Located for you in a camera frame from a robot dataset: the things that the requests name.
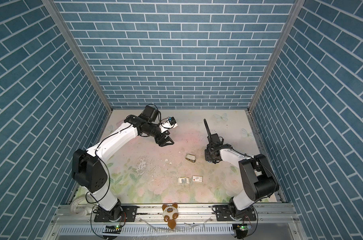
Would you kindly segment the staple box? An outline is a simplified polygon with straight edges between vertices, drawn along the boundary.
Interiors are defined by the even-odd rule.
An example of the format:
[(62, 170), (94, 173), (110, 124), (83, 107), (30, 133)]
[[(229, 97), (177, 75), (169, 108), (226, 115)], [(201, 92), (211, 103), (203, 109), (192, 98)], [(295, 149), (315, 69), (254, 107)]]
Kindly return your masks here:
[(192, 181), (202, 183), (202, 176), (192, 176)]

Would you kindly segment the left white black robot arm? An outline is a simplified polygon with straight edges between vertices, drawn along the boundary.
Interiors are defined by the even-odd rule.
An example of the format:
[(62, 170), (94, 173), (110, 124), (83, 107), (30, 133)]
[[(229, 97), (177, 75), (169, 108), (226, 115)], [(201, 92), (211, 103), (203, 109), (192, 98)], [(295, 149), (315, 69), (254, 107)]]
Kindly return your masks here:
[(173, 145), (169, 130), (175, 127), (177, 122), (174, 117), (162, 120), (158, 108), (149, 104), (139, 116), (127, 116), (120, 127), (99, 143), (86, 150), (76, 150), (72, 160), (72, 178), (89, 191), (93, 204), (104, 211), (114, 211), (119, 200), (110, 190), (111, 174), (107, 161), (129, 141), (142, 135), (153, 137), (160, 147)]

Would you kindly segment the beige mini stapler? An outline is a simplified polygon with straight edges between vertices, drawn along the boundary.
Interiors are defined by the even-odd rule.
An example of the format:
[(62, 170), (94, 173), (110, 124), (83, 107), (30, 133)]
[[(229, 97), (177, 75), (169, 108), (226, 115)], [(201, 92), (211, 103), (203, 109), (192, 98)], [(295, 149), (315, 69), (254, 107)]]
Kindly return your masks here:
[(185, 159), (186, 159), (187, 161), (189, 161), (189, 162), (192, 162), (192, 163), (195, 163), (195, 162), (196, 162), (196, 157), (195, 157), (195, 155), (187, 154), (187, 155), (185, 156)]

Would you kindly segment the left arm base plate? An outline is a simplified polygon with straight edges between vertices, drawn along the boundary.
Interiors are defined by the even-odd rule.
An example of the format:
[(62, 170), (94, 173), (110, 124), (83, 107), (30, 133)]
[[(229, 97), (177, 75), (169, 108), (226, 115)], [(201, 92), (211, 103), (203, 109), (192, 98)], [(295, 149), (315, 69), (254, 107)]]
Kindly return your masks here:
[(134, 222), (137, 214), (137, 206), (117, 206), (110, 211), (97, 207), (92, 211), (95, 222)]

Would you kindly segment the staple box tray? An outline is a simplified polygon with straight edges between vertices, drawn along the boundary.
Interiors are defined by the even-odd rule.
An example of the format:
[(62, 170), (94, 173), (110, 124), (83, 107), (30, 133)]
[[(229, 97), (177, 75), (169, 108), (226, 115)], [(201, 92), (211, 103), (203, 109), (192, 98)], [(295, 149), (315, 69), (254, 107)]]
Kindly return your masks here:
[(188, 177), (179, 177), (178, 183), (179, 184), (189, 184), (189, 178)]

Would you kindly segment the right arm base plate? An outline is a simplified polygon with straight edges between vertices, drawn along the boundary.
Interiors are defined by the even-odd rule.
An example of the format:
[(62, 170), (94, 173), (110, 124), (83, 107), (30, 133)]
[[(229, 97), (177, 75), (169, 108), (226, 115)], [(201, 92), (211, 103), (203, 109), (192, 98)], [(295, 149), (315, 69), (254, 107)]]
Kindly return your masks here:
[(218, 222), (229, 221), (256, 221), (256, 212), (252, 207), (238, 210), (234, 205), (213, 205), (213, 210)]

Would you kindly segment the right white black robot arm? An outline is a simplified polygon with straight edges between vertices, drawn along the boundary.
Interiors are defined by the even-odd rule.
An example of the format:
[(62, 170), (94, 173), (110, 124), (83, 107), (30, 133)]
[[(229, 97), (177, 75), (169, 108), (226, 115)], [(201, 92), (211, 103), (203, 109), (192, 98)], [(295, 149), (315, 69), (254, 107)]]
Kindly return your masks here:
[(232, 145), (225, 144), (218, 134), (208, 133), (207, 140), (208, 144), (204, 150), (207, 162), (213, 164), (227, 162), (240, 171), (243, 190), (228, 203), (233, 218), (242, 218), (245, 210), (279, 190), (279, 183), (265, 155), (242, 154)]

